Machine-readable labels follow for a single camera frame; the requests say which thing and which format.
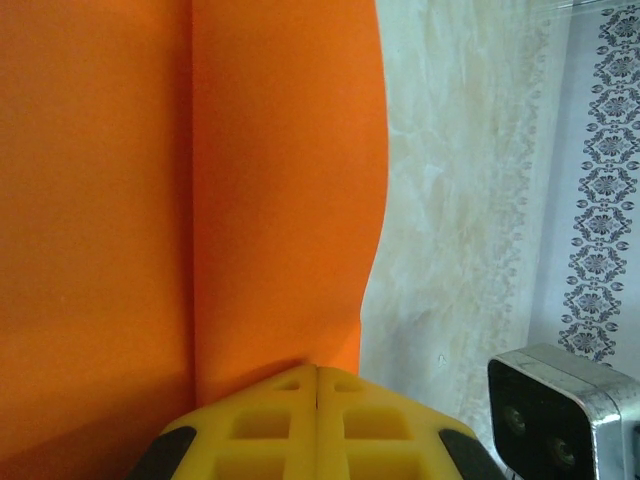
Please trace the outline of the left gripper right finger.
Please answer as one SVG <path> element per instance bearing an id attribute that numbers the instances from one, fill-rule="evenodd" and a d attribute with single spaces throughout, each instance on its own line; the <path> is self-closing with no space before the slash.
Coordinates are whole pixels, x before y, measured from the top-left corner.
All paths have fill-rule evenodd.
<path id="1" fill-rule="evenodd" d="M 319 479 L 503 479 L 462 422 L 356 375 L 320 367 Z"/>

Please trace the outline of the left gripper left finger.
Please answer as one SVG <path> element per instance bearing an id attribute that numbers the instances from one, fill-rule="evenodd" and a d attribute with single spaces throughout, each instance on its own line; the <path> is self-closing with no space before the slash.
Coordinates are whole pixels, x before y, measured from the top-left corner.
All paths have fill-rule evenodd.
<path id="1" fill-rule="evenodd" d="M 172 421 L 133 479 L 314 479 L 318 369 L 277 374 Z"/>

